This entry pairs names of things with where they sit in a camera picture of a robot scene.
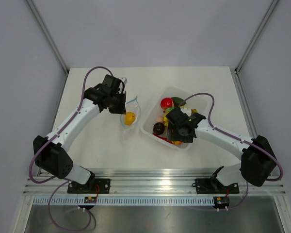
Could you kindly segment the dark purple plum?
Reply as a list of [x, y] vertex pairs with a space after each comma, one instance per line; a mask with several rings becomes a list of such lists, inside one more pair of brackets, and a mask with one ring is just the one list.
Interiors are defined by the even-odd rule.
[[153, 125], [153, 134], [161, 135], [165, 131], [165, 125], [162, 122], [157, 122]]

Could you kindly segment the clear zip top bag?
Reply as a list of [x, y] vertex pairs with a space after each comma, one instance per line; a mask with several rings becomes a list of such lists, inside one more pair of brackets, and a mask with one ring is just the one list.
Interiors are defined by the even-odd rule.
[[126, 113], [120, 116], [122, 126], [122, 135], [128, 137], [136, 127], [141, 117], [141, 106], [138, 102], [138, 96], [125, 103]]

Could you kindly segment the red apple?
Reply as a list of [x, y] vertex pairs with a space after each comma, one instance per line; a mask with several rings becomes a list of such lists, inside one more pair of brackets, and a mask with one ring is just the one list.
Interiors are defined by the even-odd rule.
[[163, 98], [160, 102], [162, 109], [172, 108], [174, 106], [173, 99], [170, 97]]

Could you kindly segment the yellow orange fruit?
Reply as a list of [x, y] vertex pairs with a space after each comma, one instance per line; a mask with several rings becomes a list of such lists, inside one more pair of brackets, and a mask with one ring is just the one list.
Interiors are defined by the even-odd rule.
[[134, 112], [126, 112], [124, 125], [130, 126], [134, 123], [135, 120], [136, 120], [136, 114]]

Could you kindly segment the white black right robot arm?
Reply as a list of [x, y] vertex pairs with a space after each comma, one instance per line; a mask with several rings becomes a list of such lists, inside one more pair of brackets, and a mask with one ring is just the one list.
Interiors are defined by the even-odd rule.
[[204, 115], [193, 113], [188, 116], [180, 108], [171, 110], [166, 118], [169, 140], [192, 143], [196, 138], [203, 139], [239, 159], [237, 164], [220, 166], [209, 178], [196, 181], [195, 185], [205, 189], [206, 193], [223, 194], [239, 182], [261, 187], [277, 166], [274, 152], [263, 136], [250, 138], [225, 132]]

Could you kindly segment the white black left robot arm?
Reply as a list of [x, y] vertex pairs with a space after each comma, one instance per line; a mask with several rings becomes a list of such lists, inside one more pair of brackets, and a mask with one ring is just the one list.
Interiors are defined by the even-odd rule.
[[95, 174], [77, 165], [68, 151], [86, 125], [103, 110], [111, 114], [125, 114], [126, 78], [106, 75], [103, 82], [83, 88], [79, 106], [65, 121], [45, 137], [33, 141], [34, 163], [56, 178], [78, 184], [84, 193], [95, 188]]

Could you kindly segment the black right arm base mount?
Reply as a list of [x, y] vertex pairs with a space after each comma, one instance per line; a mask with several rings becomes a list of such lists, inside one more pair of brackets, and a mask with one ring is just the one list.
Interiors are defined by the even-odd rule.
[[228, 186], [222, 185], [217, 180], [211, 178], [197, 178], [192, 183], [192, 187], [196, 189], [197, 194], [239, 194], [237, 183]]

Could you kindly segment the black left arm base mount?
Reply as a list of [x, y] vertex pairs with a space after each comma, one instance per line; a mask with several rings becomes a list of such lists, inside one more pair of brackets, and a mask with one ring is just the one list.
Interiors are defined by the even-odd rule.
[[69, 194], [109, 194], [111, 179], [94, 178], [86, 184], [79, 184], [72, 181], [68, 185], [67, 192]]

